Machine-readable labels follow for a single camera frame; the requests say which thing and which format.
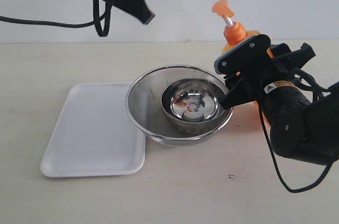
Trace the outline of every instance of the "table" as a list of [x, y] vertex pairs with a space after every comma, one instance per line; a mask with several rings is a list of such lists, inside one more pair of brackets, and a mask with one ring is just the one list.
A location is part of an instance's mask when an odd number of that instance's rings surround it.
[[[338, 40], [303, 42], [305, 66], [323, 86], [339, 79]], [[0, 45], [1, 223], [329, 223], [339, 219], [339, 167], [312, 191], [278, 181], [255, 105], [235, 108], [202, 144], [170, 148], [148, 140], [143, 168], [128, 176], [53, 180], [40, 161], [66, 95], [80, 83], [131, 82], [165, 64], [213, 71], [223, 42]], [[323, 167], [278, 158], [292, 187]]]

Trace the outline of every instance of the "white wall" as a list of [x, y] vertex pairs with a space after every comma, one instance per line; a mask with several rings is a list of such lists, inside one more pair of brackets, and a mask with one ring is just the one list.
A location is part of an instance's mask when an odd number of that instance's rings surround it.
[[[211, 12], [217, 0], [146, 0], [156, 13], [150, 25], [114, 9], [111, 32], [94, 27], [61, 29], [0, 23], [0, 42], [143, 42], [223, 40], [224, 23]], [[92, 19], [91, 0], [0, 0], [0, 15], [83, 23]], [[229, 0], [235, 19], [274, 39], [339, 38], [338, 0]]]

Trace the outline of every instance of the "large metal bowl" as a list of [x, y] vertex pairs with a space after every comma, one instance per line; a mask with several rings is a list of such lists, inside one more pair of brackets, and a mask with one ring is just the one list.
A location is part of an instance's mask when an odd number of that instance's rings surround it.
[[216, 100], [228, 92], [224, 83], [206, 70], [186, 65], [170, 65], [150, 70], [140, 76], [132, 83], [126, 96], [127, 113], [133, 123], [148, 137], [163, 145], [180, 147], [204, 142], [225, 126], [233, 113], [233, 109], [223, 110], [218, 106], [215, 115], [202, 121], [180, 119], [174, 117], [173, 113], [166, 114], [162, 97], [166, 90], [174, 89], [173, 86], [178, 86], [178, 82], [183, 79], [185, 83], [208, 82], [208, 91]]

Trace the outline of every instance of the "white tray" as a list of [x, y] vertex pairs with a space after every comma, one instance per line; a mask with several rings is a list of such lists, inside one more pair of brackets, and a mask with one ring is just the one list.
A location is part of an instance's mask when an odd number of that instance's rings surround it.
[[127, 175], [145, 160], [145, 135], [129, 119], [131, 83], [73, 87], [59, 116], [40, 169], [47, 177]]

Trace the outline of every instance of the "warning label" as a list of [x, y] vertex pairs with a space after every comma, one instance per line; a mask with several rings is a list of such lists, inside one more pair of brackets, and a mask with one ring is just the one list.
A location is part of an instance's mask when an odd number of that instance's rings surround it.
[[266, 85], [264, 87], [264, 92], [266, 94], [270, 93], [271, 91], [273, 91], [274, 89], [277, 89], [278, 87], [282, 87], [282, 86], [292, 86], [292, 87], [295, 87], [295, 85], [289, 81], [276, 81], [276, 82], [273, 82], [273, 83], [270, 83], [268, 85]]

